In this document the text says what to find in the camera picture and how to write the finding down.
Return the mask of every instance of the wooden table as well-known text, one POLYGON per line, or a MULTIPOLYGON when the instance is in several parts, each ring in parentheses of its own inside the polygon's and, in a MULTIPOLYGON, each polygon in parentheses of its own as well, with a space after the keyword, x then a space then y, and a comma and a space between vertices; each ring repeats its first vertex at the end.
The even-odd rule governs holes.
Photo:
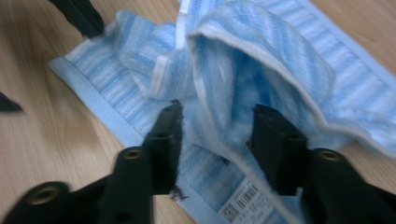
MULTIPOLYGON (((314 0, 344 31, 396 74, 396 2, 314 0)), ((92 0, 106 24, 119 9, 149 20, 174 21, 176 0, 92 0)), ((0 115, 0 217, 30 187, 51 180, 79 189, 107 175, 120 142, 47 64, 83 40, 48 1, 0 1, 0 91, 19 102, 22 114, 0 115)), ((342 152, 366 180, 396 193, 396 160, 359 144, 342 152)), ((155 197, 157 223, 193 223, 166 196, 155 197)))

